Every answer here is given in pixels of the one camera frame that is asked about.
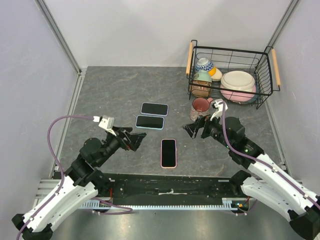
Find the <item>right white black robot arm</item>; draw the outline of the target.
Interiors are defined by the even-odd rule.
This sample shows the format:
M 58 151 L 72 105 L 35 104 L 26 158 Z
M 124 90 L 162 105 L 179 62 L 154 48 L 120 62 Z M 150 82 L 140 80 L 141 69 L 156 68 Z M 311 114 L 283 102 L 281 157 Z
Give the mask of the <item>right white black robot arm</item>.
M 320 196 L 307 189 L 282 170 L 264 150 L 245 135 L 245 127 L 236 117 L 199 116 L 183 129 L 191 138 L 202 129 L 201 138 L 212 137 L 228 148 L 229 156 L 244 167 L 232 176 L 229 191 L 243 194 L 282 215 L 303 239 L 313 240 L 320 233 Z

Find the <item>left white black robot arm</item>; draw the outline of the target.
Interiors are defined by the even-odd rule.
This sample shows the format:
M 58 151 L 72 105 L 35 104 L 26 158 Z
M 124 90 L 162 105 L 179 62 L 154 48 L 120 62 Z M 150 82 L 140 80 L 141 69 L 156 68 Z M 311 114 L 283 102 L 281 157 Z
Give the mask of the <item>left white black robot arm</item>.
M 136 151 L 146 133 L 133 133 L 131 127 L 113 127 L 105 140 L 92 137 L 79 150 L 70 167 L 61 173 L 61 180 L 32 210 L 12 218 L 19 230 L 17 238 L 49 240 L 55 229 L 86 201 L 110 192 L 112 182 L 100 167 L 118 150 Z

